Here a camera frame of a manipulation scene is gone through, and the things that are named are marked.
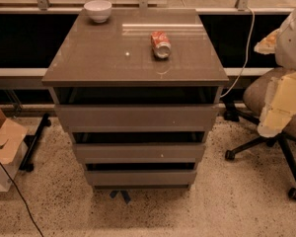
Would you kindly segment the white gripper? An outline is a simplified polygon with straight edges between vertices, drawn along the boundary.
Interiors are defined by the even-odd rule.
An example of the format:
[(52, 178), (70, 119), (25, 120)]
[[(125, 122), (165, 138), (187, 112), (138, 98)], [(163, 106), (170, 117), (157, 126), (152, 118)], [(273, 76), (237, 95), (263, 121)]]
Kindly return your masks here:
[[(254, 51), (274, 54), (276, 63), (296, 69), (296, 8), (279, 29), (259, 41)], [(272, 77), (266, 88), (265, 105), (259, 116), (258, 133), (266, 138), (279, 134), (296, 115), (296, 72)]]

